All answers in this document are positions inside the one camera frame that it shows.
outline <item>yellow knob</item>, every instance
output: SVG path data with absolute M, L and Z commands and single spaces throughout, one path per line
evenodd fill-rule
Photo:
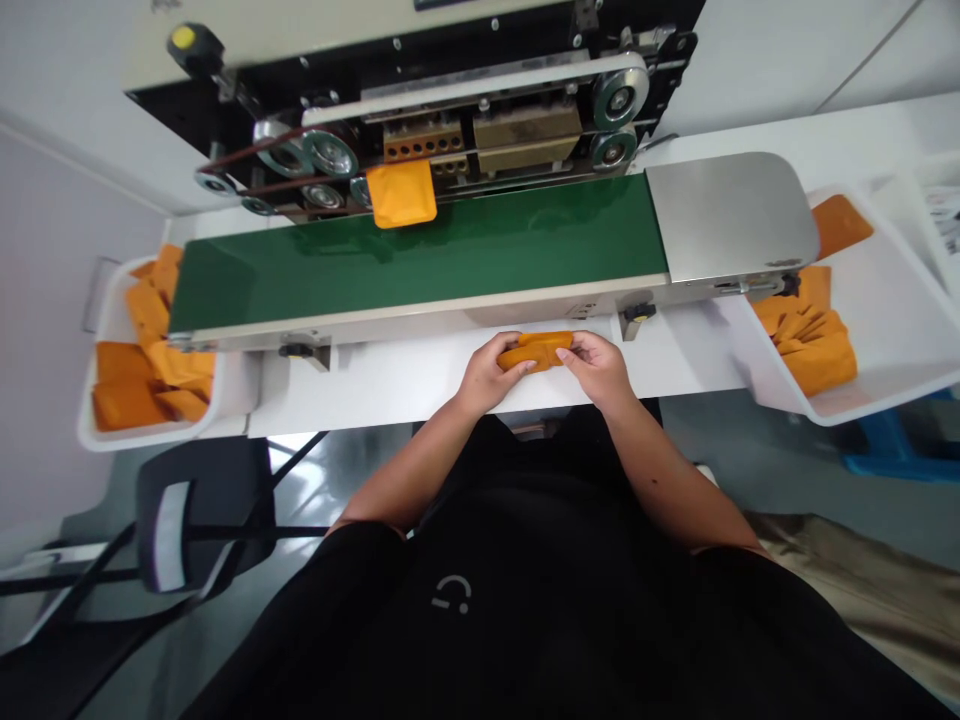
M 173 31 L 170 40 L 172 40 L 174 46 L 180 50 L 189 50 L 193 43 L 196 42 L 197 34 L 186 25 L 181 25 Z

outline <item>gray floor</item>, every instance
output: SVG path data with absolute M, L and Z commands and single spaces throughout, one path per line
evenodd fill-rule
M 818 513 L 960 570 L 960 483 L 926 485 L 850 475 L 839 462 L 831 433 L 804 419 L 758 407 L 746 391 L 667 398 L 662 410 L 668 432 L 684 453 L 710 465 L 720 486 L 741 507 Z M 556 417 L 563 411 L 546 414 Z M 517 426 L 536 417 L 519 413 L 504 419 Z M 352 493 L 410 434 L 409 425 L 331 433 L 279 487 L 278 522 L 330 524 Z M 309 437 L 273 438 L 274 467 Z M 64 537 L 101 540 L 130 522 L 137 468 L 156 451 L 120 454 L 104 503 L 65 521 Z M 154 638 L 82 717 L 177 717 L 315 547 L 316 541 L 282 541 L 269 560 L 239 577 L 226 594 Z M 90 617 L 136 615 L 176 599 L 151 597 L 129 583 L 98 589 L 86 612 Z M 142 708 L 142 713 L 134 714 L 134 708 Z

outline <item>white bin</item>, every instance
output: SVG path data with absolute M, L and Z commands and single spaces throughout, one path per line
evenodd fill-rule
M 97 325 L 97 342 L 137 341 L 124 295 L 127 289 L 137 282 L 130 276 L 130 271 L 153 259 L 153 256 L 150 256 L 121 265 L 110 278 Z M 260 399 L 260 362 L 260 353 L 218 353 L 210 407 L 195 423 L 167 422 L 129 430 L 100 432 L 94 421 L 91 396 L 97 382 L 97 358 L 94 353 L 87 367 L 87 379 L 80 401 L 80 417 L 77 419 L 77 437 L 80 444 L 93 452 L 114 452 L 191 440 L 220 418 L 245 415 L 256 408 Z
M 810 207 L 846 195 L 874 234 L 816 265 L 833 268 L 832 304 L 850 331 L 859 375 L 807 398 L 750 303 L 707 301 L 754 399 L 832 426 L 923 397 L 960 381 L 960 319 L 951 301 L 892 224 L 849 186 L 810 193 Z
M 926 188 L 935 185 L 960 186 L 960 153 L 929 157 L 900 170 L 873 194 L 872 201 L 911 244 L 960 312 L 960 254 L 947 252 L 926 201 Z

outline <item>green conveyor belt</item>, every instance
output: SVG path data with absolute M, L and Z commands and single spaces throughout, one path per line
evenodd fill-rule
M 187 244 L 170 332 L 667 272 L 645 175 Z

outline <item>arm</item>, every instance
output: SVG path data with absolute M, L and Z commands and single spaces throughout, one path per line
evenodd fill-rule
M 637 402 L 620 349 L 593 333 L 573 337 L 572 351 L 557 354 L 603 413 L 634 495 L 650 519 L 691 552 L 733 546 L 766 555 L 737 506 L 683 457 Z
M 517 332 L 499 333 L 473 354 L 456 395 L 434 413 L 396 457 L 364 483 L 330 533 L 358 521 L 381 522 L 401 535 L 416 527 L 474 425 L 536 365 L 521 363 L 507 372 L 497 365 L 497 356 L 515 346 L 518 337 Z

